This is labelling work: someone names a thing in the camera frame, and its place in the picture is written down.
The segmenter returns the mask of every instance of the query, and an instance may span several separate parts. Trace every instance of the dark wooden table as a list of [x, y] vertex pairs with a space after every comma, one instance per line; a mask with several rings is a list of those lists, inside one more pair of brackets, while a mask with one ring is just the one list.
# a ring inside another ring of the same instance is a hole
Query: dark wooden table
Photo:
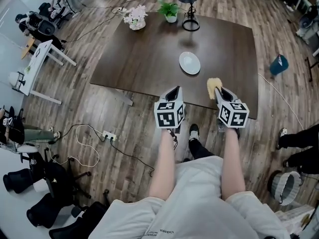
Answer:
[[[258, 68], [252, 29], [224, 20], [199, 16], [200, 29], [188, 32], [163, 15], [148, 12], [146, 27], [132, 31], [123, 21], [106, 46], [90, 83], [147, 95], [183, 87], [184, 102], [217, 109], [209, 99], [207, 79], [218, 77], [223, 86], [246, 103], [252, 119], [258, 113]], [[179, 65], [184, 51], [200, 60], [200, 72], [191, 76]]]

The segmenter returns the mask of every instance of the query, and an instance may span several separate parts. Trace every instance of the lamp base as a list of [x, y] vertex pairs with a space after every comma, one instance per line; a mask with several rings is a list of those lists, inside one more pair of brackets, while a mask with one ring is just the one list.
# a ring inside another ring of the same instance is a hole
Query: lamp base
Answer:
[[186, 17], [183, 20], [181, 25], [187, 31], [196, 31], [200, 27], [199, 21], [195, 17], [193, 18]]

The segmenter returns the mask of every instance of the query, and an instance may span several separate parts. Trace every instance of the blue bucket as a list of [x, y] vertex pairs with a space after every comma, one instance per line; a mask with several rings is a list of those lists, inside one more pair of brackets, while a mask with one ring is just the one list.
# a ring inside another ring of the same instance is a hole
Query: blue bucket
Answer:
[[283, 71], [285, 71], [288, 68], [289, 64], [287, 59], [279, 54], [276, 59], [274, 60], [274, 62], [270, 65], [270, 72], [273, 75], [277, 75]]

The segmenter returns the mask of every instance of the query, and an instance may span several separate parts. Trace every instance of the sponge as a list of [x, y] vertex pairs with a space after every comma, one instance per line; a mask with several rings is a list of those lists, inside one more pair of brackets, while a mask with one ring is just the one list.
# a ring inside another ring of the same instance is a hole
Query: sponge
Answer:
[[209, 78], [207, 80], [207, 89], [210, 99], [215, 99], [215, 88], [217, 87], [221, 91], [223, 84], [219, 78]]

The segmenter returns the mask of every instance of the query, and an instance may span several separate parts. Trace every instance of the white plate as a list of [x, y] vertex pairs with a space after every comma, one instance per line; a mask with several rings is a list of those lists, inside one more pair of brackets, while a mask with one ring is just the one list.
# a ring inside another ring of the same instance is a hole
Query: white plate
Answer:
[[181, 68], [188, 74], [197, 74], [200, 70], [200, 62], [195, 54], [191, 52], [183, 52], [179, 56], [179, 64]]

